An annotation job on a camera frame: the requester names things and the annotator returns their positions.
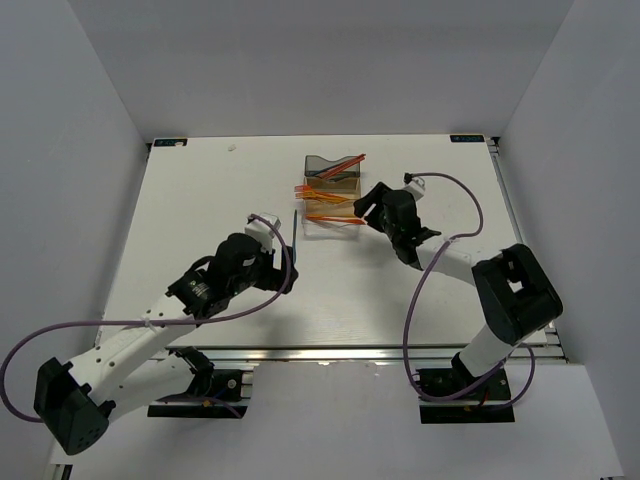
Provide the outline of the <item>red plastic fork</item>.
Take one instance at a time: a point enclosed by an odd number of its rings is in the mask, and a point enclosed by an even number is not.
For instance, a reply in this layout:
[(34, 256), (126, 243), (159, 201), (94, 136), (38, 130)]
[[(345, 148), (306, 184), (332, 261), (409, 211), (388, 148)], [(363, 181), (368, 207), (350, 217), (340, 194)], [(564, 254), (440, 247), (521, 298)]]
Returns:
[(326, 196), (326, 192), (319, 191), (317, 189), (312, 188), (309, 185), (297, 185), (294, 187), (294, 194), (297, 197), (304, 196)]

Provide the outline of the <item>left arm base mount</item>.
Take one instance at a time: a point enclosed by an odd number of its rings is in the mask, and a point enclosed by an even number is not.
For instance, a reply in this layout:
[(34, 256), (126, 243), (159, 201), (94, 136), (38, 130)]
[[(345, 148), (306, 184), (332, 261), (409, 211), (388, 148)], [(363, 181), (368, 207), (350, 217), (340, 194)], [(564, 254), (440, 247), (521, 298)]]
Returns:
[(249, 370), (221, 368), (194, 347), (172, 350), (193, 375), (187, 389), (164, 397), (147, 408), (149, 418), (242, 419), (251, 398)]

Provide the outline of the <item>blue plastic knife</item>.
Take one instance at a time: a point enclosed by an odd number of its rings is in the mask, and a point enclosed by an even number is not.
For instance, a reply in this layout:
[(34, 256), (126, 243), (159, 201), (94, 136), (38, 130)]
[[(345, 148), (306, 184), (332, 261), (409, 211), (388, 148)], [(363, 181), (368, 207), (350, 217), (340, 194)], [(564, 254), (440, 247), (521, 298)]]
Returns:
[(293, 220), (292, 220), (292, 239), (291, 239), (291, 250), (292, 250), (291, 259), (294, 265), (297, 259), (297, 253), (296, 253), (297, 231), (298, 231), (298, 210), (294, 209)]

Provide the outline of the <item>blue chopstick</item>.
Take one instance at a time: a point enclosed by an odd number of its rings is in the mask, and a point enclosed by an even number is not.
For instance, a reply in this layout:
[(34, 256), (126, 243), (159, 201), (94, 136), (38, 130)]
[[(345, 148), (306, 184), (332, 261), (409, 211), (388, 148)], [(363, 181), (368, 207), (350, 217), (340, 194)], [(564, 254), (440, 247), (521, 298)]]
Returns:
[(310, 174), (310, 176), (315, 178), (329, 178), (336, 174), (339, 174), (340, 172), (341, 169), (339, 169), (338, 167), (333, 167), (313, 172)]

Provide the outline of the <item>red plastic knife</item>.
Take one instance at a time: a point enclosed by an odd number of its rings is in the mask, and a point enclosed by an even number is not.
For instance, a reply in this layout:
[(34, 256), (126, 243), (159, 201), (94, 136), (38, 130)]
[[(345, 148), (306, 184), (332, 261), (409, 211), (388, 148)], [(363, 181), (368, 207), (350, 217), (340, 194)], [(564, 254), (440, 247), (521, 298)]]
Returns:
[(357, 217), (333, 217), (325, 215), (305, 214), (304, 218), (312, 222), (337, 223), (346, 225), (365, 225), (365, 221)]

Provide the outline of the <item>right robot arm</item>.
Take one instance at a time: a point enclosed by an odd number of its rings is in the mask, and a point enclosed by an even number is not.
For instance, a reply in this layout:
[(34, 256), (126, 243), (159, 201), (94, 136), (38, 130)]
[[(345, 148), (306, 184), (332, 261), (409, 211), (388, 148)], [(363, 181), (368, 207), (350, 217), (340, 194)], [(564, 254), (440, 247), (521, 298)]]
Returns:
[(485, 325), (451, 362), (453, 390), (472, 399), (486, 389), (488, 377), (517, 347), (562, 315), (564, 306), (528, 246), (516, 243), (485, 260), (453, 249), (456, 241), (481, 233), (482, 212), (471, 232), (445, 236), (423, 225), (417, 203), (424, 192), (424, 183), (416, 178), (406, 180), (401, 189), (380, 182), (354, 202), (354, 215), (388, 238), (401, 263), (422, 273), (403, 327), (404, 362), (413, 313), (428, 276), (441, 273), (476, 289)]

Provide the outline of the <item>orange plastic spork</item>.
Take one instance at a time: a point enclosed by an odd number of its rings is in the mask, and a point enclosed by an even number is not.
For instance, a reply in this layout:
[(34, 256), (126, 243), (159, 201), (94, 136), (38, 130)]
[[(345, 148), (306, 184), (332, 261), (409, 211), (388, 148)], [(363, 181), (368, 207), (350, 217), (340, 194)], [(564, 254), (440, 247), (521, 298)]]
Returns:
[(296, 191), (296, 195), (304, 200), (316, 200), (330, 204), (340, 204), (352, 201), (352, 198), (338, 195), (324, 190), (317, 190), (309, 185), (301, 185)]

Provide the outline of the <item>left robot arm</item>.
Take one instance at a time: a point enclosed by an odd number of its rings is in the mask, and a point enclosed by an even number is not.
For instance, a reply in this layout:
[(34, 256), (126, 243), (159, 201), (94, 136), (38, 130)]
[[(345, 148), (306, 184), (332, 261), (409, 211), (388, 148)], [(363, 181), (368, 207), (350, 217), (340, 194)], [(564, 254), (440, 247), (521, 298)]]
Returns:
[(250, 288), (288, 294), (298, 278), (294, 249), (284, 246), (281, 265), (247, 233), (234, 233), (167, 287), (139, 326), (127, 326), (65, 363), (56, 358), (38, 370), (34, 409), (68, 455), (95, 444), (111, 423), (166, 397), (203, 400), (222, 390), (214, 364), (193, 346), (167, 346), (201, 321), (225, 311)]

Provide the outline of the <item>orange plastic fork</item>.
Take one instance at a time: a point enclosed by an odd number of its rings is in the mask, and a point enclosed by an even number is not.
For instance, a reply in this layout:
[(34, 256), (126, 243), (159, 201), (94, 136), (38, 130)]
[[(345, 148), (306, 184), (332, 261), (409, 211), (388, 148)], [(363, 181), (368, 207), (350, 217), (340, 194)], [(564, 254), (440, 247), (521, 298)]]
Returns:
[(326, 196), (304, 196), (304, 197), (297, 197), (295, 195), (296, 199), (301, 199), (301, 200), (305, 200), (305, 201), (318, 201), (321, 203), (327, 203), (327, 204), (341, 204), (341, 203), (345, 203), (345, 202), (349, 202), (350, 198), (341, 196), (341, 195), (336, 195), (333, 193), (328, 193), (326, 192), (327, 195)]

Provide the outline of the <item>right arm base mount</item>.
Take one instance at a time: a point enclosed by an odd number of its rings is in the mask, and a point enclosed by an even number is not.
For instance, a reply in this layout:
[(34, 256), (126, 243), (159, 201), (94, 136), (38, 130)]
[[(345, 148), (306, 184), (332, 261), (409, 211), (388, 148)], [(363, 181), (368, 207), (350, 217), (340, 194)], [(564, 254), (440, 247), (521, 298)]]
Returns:
[(514, 423), (512, 391), (503, 368), (470, 390), (472, 379), (452, 367), (411, 368), (410, 385), (419, 389), (422, 425)]

